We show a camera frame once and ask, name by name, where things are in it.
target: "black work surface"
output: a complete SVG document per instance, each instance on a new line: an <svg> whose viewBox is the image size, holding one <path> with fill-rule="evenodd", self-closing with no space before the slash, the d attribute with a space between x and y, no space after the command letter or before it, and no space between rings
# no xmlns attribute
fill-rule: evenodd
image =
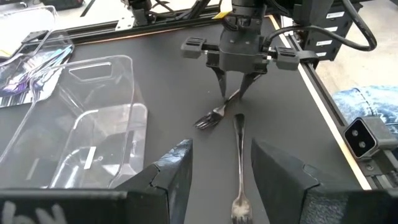
<svg viewBox="0 0 398 224"><path fill-rule="evenodd" d="M238 194L238 151L232 121L235 113L246 115L244 180L255 223L268 221L251 170L253 137L356 183L299 71L278 70L271 64L269 73L253 84L242 102L214 130L193 128L198 118L223 100L213 71L205 67L205 59L181 58L180 46L187 37L216 42L221 30L221 25L213 25L81 45L76 47L73 58L77 61L128 55L133 59L134 78L149 110L146 166L181 140L193 139L193 179L185 223L231 223L231 204ZM272 30L271 21L266 19L264 32ZM274 44L282 42L277 39ZM238 88L241 78L241 74L229 74L227 95Z"/></svg>

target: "black camera housing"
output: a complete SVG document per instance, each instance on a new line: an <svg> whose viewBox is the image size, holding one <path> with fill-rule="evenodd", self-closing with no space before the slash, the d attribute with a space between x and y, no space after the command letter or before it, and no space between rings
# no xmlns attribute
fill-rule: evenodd
<svg viewBox="0 0 398 224"><path fill-rule="evenodd" d="M370 159L379 150L398 146L398 140L378 116L356 118L344 132L344 139L357 160Z"/></svg>

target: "transparent plastic bin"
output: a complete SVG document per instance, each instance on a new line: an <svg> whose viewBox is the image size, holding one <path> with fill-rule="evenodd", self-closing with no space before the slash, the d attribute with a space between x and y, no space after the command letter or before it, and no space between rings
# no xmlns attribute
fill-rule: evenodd
<svg viewBox="0 0 398 224"><path fill-rule="evenodd" d="M32 103L0 157L1 188L113 188L143 168L147 109L131 59L97 58L49 70L59 68L52 95ZM35 81L30 85L38 99L43 90Z"/></svg>

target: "fork handle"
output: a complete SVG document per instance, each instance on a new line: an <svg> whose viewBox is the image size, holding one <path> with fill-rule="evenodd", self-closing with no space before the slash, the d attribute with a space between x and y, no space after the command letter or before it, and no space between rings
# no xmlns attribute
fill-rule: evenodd
<svg viewBox="0 0 398 224"><path fill-rule="evenodd" d="M236 136L236 144L238 147L239 160L239 196L244 193L243 188L243 141L244 141L244 115L237 114L234 117L234 128Z"/></svg>

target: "black cable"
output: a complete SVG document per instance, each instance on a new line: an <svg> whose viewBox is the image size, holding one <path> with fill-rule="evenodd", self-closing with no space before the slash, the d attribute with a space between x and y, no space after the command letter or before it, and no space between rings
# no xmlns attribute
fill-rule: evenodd
<svg viewBox="0 0 398 224"><path fill-rule="evenodd" d="M344 8L347 10L348 15L354 21L355 25L361 31L361 33L365 36L366 40L369 43L369 46L362 46L364 51L372 51L377 47L377 40L373 35L372 31L366 25L366 23L362 20L361 16L359 16L358 12L351 4L349 0L342 0Z"/></svg>
<svg viewBox="0 0 398 224"><path fill-rule="evenodd" d="M172 8L168 7L166 3L162 2L161 0L155 0L155 2L156 4L163 6L165 9L169 10L169 12L171 12L172 14L175 14L175 11Z"/></svg>
<svg viewBox="0 0 398 224"><path fill-rule="evenodd" d="M278 35L281 35L285 32L295 31L295 30L308 30L308 31L316 31L316 32L325 34L328 37L330 37L334 40L337 40L338 42L340 42L348 47L354 48L356 50L367 51L367 52L374 50L377 47L377 41L376 41L376 38L374 37L374 35L372 34L372 32L370 31L369 27L365 24L365 22L362 20L362 18L358 15L358 13L356 12L356 10L353 7L353 5L351 4L351 2L349 2L349 0L342 0L342 1L343 1L345 9L347 10L347 13L352 18L354 23L358 26L358 28L362 32L362 34L365 36L366 40L369 43L369 46L357 44L353 41L350 41L344 37L341 37L331 31L328 31L321 27L291 26L291 27L285 27L285 28L281 28L279 30L275 30L273 33L269 34L264 39L263 48L268 49L271 46L271 42L272 42L273 38L275 38Z"/></svg>

